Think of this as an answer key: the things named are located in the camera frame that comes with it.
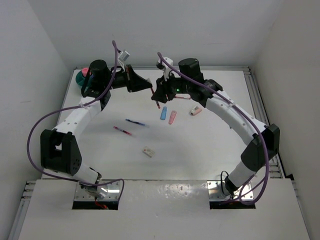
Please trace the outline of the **red pen top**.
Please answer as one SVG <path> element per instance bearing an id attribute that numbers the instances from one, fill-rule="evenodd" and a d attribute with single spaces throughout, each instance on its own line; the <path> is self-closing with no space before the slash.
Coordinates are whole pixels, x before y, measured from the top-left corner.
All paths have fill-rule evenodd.
<path id="1" fill-rule="evenodd" d="M 190 97 L 186 97 L 186 96 L 175 96 L 175 99 L 182 99 L 182 100 L 190 100 Z"/>

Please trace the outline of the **blue pen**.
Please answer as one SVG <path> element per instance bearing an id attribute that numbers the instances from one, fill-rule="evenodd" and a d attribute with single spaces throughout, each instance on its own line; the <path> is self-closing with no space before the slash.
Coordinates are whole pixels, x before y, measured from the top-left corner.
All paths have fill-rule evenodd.
<path id="1" fill-rule="evenodd" d="M 146 128 L 149 127 L 149 125 L 147 125 L 146 123 L 142 123 L 142 122 L 139 122 L 139 121 L 131 120 L 131 119 L 128 119 L 128 118 L 126 118 L 125 121 L 127 121 L 129 123 L 133 123 L 133 124 L 139 125 L 139 126 L 142 126 L 142 127 L 146 127 Z"/>

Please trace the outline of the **pink capped clear tube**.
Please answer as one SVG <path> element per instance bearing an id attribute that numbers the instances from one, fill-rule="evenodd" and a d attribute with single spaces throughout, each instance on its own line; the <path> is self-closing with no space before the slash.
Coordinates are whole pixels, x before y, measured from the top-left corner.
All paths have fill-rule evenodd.
<path id="1" fill-rule="evenodd" d="M 82 70 L 81 70 L 81 73 L 82 73 L 82 76 L 83 77 L 86 77 L 87 76 L 87 74 L 88 74 L 88 68 L 87 67 L 85 67 L 85 68 L 83 68 Z"/>

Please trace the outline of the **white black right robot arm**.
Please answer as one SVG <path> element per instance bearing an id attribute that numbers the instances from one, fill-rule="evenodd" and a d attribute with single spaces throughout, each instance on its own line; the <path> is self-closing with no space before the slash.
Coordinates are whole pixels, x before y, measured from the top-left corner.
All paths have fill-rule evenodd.
<path id="1" fill-rule="evenodd" d="M 163 76 L 156 80 L 152 100 L 166 103 L 177 94 L 188 94 L 191 99 L 220 117 L 242 139 L 246 148 L 240 162 L 226 176 L 221 192 L 231 195 L 243 186 L 262 167 L 279 153 L 280 129 L 266 125 L 237 105 L 213 79 L 206 79 L 196 58 L 186 58 L 173 67 L 169 58 L 160 57 L 156 64 Z"/>

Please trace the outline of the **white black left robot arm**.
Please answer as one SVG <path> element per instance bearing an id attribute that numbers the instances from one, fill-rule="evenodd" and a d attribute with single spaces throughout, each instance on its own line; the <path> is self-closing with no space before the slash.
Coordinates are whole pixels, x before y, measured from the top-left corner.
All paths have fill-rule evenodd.
<path id="1" fill-rule="evenodd" d="M 111 89 L 126 88 L 134 93 L 152 88 L 152 83 L 135 73 L 131 65 L 108 68 L 102 59 L 94 60 L 80 72 L 84 82 L 81 99 L 64 121 L 40 135 L 40 162 L 46 170 L 65 174 L 83 185 L 98 184 L 101 175 L 83 163 L 78 139 L 91 120 L 104 110 Z"/>

